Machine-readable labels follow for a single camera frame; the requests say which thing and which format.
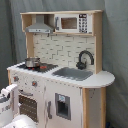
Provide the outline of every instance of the gray sink basin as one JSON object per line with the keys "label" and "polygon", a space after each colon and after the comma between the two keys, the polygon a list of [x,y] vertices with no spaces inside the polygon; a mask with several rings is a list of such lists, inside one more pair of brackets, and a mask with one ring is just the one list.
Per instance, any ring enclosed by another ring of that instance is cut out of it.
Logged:
{"label": "gray sink basin", "polygon": [[65,67],[53,72],[52,75],[55,75],[58,77],[64,77],[67,79],[82,81],[87,79],[89,76],[93,75],[93,73],[91,71]]}

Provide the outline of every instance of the faucet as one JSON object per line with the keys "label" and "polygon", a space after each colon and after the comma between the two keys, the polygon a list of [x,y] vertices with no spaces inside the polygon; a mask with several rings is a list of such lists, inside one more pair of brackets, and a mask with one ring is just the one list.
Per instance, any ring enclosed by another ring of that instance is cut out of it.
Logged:
{"label": "faucet", "polygon": [[84,50],[84,51],[82,51],[82,52],[79,54],[79,62],[76,64],[76,67],[78,67],[78,69],[80,69],[80,70],[86,68],[86,62],[85,62],[85,63],[82,63],[82,62],[81,62],[81,57],[82,57],[82,55],[83,55],[84,53],[89,55],[89,57],[90,57],[90,59],[91,59],[91,65],[94,65],[94,58],[93,58],[92,54],[91,54],[89,51]]}

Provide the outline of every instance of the oven window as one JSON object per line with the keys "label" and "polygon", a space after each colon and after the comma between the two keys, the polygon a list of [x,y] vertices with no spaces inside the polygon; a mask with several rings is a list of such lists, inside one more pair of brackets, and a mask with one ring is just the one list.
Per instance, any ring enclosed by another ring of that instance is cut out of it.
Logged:
{"label": "oven window", "polygon": [[77,18],[61,18],[62,29],[77,29]]}
{"label": "oven window", "polygon": [[38,122],[37,119],[37,102],[27,97],[19,95],[20,114],[27,115],[34,122]]}

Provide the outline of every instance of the gray curtain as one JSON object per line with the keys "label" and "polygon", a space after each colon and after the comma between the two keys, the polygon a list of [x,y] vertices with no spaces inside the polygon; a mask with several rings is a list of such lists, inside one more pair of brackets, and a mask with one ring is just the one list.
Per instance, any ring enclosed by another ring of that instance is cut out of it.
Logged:
{"label": "gray curtain", "polygon": [[11,0],[17,62],[26,58],[20,12],[104,10],[103,70],[116,81],[107,87],[107,121],[128,128],[128,0]]}
{"label": "gray curtain", "polygon": [[0,0],[0,91],[8,86],[6,68],[14,64],[15,49],[12,50],[12,37],[11,8],[8,1]]}

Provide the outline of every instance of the range hood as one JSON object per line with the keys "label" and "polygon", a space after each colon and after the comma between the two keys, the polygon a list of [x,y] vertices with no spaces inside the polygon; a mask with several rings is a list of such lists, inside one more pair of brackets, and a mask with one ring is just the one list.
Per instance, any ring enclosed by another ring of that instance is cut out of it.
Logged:
{"label": "range hood", "polygon": [[53,33],[52,27],[44,23],[44,15],[36,15],[36,23],[27,27],[26,32]]}

